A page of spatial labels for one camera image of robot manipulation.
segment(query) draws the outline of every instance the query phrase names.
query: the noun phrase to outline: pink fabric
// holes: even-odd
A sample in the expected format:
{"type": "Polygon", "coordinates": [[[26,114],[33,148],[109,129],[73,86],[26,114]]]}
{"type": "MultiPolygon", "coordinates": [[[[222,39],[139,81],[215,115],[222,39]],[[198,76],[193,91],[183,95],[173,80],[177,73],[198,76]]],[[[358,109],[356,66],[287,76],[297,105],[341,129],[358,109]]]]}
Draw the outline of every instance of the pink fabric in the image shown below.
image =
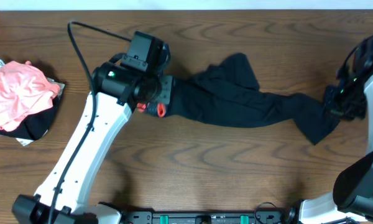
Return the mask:
{"type": "Polygon", "coordinates": [[[30,114],[53,106],[60,87],[47,81],[30,62],[0,68],[0,130],[13,131],[30,114]]]}

